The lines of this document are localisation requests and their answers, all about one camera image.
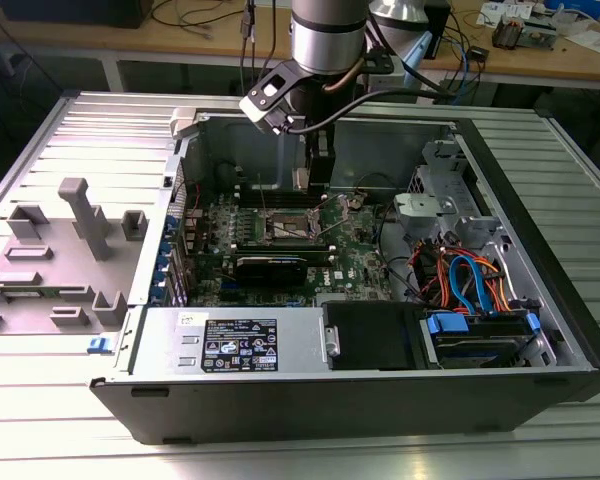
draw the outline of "computer tower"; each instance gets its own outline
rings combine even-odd
[[[9,20],[139,28],[153,0],[0,0]]]

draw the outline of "black box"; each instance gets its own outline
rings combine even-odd
[[[9,20],[138,28],[153,0],[0,0]]]
[[[424,11],[429,17],[429,31],[433,35],[424,58],[433,59],[436,58],[444,36],[444,27],[447,26],[451,6],[447,0],[425,0]]]

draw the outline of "wooden workbench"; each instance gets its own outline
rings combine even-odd
[[[491,44],[492,28],[477,26],[476,19],[480,0],[453,0],[453,9],[471,44],[489,50],[486,73],[520,75],[527,77],[551,77],[558,79],[600,80],[600,53],[581,47],[563,37],[559,37],[553,50],[517,48],[503,50]],[[451,18],[448,26],[455,28]],[[443,42],[435,60],[422,62],[422,68],[432,70],[452,70],[458,68],[458,60],[451,51],[453,47]]]
[[[556,86],[600,88],[600,53],[595,53],[559,38],[553,51],[518,48],[500,50],[491,45],[490,28],[477,28],[475,20],[481,0],[454,0],[460,27],[472,44],[490,50],[484,72],[484,81],[501,83],[530,83]],[[180,0],[181,11],[205,8],[216,3],[210,0]],[[190,17],[203,21],[226,13],[241,10],[242,2],[232,0],[210,12]],[[271,9],[259,7],[256,14],[256,56],[266,57],[271,47]],[[174,9],[167,5],[158,11],[159,18],[175,22]],[[237,65],[240,56],[241,15],[225,18],[212,24],[212,40],[206,40],[177,27],[161,25],[150,18],[135,30],[102,26],[63,25],[28,22],[8,22],[0,11],[0,19],[8,31],[33,54],[75,55],[98,58],[102,61],[112,90],[122,90],[122,80],[116,78],[117,61],[145,60],[156,62]],[[290,56],[290,11],[277,12],[277,48],[274,58]],[[453,72],[458,60],[449,43],[444,43],[435,60],[426,60],[422,68],[427,71]],[[18,49],[0,31],[0,51],[17,52]]]

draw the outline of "circuit board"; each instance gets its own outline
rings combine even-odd
[[[242,208],[219,197],[197,213],[190,305],[309,307],[329,300],[390,300],[389,274],[374,243],[375,209],[349,208],[351,197],[339,194],[319,209]],[[295,286],[241,286],[234,277],[236,262],[264,256],[301,259],[306,279]]]

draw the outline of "warning label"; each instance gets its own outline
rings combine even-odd
[[[277,330],[275,319],[207,320],[202,370],[207,373],[277,371]]]

